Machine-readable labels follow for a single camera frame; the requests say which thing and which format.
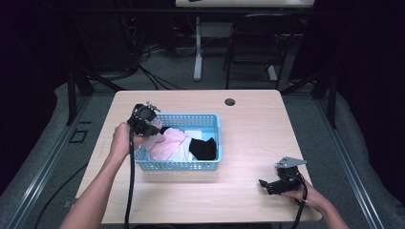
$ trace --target pink cloth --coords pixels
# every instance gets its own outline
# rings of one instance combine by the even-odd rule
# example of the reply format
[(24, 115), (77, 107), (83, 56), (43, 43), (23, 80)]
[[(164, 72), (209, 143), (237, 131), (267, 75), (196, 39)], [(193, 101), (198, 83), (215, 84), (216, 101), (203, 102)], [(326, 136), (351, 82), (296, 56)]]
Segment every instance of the pink cloth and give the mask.
[(153, 160), (167, 160), (185, 140), (187, 135), (178, 130), (169, 128), (163, 135), (157, 134), (149, 136), (142, 143), (143, 147), (149, 151), (150, 158)]

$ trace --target small round object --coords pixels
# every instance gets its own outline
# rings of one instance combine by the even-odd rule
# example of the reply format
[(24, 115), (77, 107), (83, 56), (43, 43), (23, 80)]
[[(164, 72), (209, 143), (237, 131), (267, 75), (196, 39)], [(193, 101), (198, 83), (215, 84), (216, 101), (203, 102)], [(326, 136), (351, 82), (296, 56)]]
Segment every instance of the small round object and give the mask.
[(225, 100), (225, 104), (227, 105), (227, 106), (233, 106), (233, 105), (235, 105), (235, 99), (233, 99), (233, 98), (227, 98), (226, 100)]

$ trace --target chair leg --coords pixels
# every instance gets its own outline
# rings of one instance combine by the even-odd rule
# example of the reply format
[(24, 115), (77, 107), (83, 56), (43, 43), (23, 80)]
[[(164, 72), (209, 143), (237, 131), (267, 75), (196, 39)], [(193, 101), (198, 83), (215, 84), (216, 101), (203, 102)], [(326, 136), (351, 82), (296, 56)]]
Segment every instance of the chair leg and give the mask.
[(277, 81), (276, 81), (276, 87), (275, 90), (278, 90), (279, 86), (280, 86), (280, 80), (281, 80), (281, 76), (283, 73), (283, 68), (284, 68), (284, 61), (280, 64), (280, 69), (277, 73)]
[(230, 60), (226, 61), (226, 86), (225, 88), (229, 89), (229, 75), (230, 75)]
[(225, 71), (225, 69), (226, 69), (227, 61), (228, 61), (228, 54), (227, 54), (227, 52), (226, 52), (226, 55), (225, 55), (225, 62), (224, 62), (224, 66), (223, 66), (223, 70), (224, 70), (224, 71)]

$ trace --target cloth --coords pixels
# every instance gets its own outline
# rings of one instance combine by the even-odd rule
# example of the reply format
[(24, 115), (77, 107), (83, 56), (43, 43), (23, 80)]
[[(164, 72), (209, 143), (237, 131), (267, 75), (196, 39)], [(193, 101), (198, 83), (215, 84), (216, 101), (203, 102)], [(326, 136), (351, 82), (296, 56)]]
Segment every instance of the cloth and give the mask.
[(162, 127), (160, 120), (154, 125), (160, 129), (157, 135), (152, 135), (142, 145), (149, 152), (152, 160), (213, 160), (217, 155), (215, 140), (208, 141), (187, 136), (179, 129)]

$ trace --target wooden table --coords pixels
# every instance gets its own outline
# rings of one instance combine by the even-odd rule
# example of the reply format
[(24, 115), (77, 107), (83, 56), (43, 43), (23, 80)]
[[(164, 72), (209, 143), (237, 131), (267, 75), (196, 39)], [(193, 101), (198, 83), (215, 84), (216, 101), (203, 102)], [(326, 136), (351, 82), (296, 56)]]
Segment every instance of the wooden table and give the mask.
[[(228, 98), (234, 106), (225, 105)], [(144, 173), (136, 168), (132, 223), (294, 221), (298, 206), (270, 196), (258, 179), (279, 180), (274, 164), (283, 156), (302, 158), (279, 92), (132, 91), (118, 92), (106, 117), (77, 192), (83, 193), (109, 154), (114, 128), (137, 103), (153, 102), (163, 113), (215, 113), (221, 117), (223, 158), (215, 172)], [(102, 223), (123, 223), (130, 157), (118, 171)], [(298, 166), (310, 182), (305, 165)], [(301, 220), (321, 215), (305, 209)]]

